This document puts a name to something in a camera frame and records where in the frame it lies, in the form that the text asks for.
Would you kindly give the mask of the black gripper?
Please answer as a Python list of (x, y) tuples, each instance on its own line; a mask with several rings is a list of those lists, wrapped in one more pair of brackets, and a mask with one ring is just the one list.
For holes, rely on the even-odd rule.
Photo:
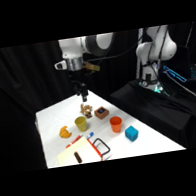
[(82, 84), (85, 84), (85, 74), (83, 72), (83, 70), (78, 70), (78, 71), (71, 71), (69, 73), (70, 75), (70, 81), (73, 84), (73, 87), (76, 91), (76, 94), (78, 96), (82, 96), (83, 97), (83, 102), (87, 101), (87, 96), (88, 96), (88, 88), (87, 86), (82, 86)]

